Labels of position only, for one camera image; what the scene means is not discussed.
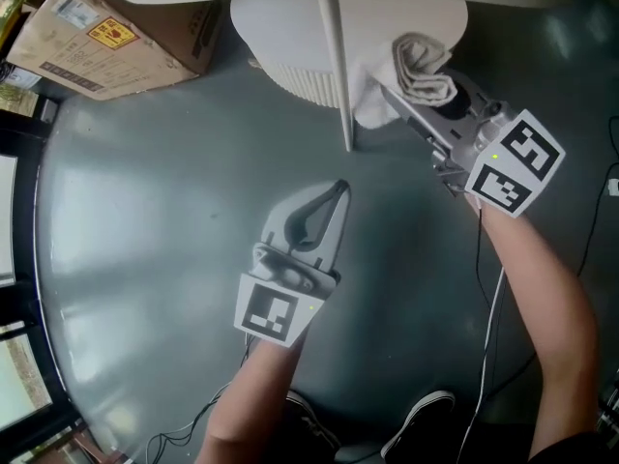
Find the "black sneaker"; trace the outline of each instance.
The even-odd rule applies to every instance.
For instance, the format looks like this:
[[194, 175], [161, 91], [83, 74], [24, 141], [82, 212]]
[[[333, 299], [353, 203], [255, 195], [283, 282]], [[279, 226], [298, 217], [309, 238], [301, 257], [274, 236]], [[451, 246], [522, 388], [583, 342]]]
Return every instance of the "black sneaker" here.
[[298, 393], [289, 391], [280, 425], [262, 462], [329, 463], [340, 447], [338, 437], [320, 423], [310, 404]]
[[448, 391], [435, 391], [417, 402], [400, 431], [380, 451], [385, 462], [413, 462], [423, 448], [436, 461], [436, 451], [445, 447], [442, 433], [455, 404], [456, 398]]

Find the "forearm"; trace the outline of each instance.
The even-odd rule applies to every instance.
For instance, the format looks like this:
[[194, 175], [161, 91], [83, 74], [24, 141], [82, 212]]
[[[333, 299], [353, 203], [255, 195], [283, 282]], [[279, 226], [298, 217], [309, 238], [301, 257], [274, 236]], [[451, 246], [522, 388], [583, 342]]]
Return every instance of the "forearm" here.
[[[291, 348], [260, 341], [213, 409], [196, 462], [251, 462], [280, 419], [304, 337]], [[244, 454], [244, 458], [228, 458]]]
[[595, 371], [596, 321], [578, 279], [525, 217], [511, 218], [488, 205], [483, 215], [545, 381]]
[[595, 429], [596, 321], [578, 279], [526, 218], [513, 219], [488, 205], [483, 216], [542, 366], [544, 387], [530, 452], [534, 456]]

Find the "folded cloth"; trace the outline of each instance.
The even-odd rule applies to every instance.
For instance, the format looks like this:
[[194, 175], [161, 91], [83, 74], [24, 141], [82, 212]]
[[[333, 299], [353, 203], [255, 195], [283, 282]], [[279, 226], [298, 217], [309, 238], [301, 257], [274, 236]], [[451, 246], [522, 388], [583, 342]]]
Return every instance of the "folded cloth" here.
[[407, 33], [360, 55], [348, 72], [350, 104], [357, 122], [376, 129], [397, 119], [380, 85], [411, 103], [441, 106], [457, 94], [454, 81], [436, 73], [452, 57], [445, 45], [420, 33]]

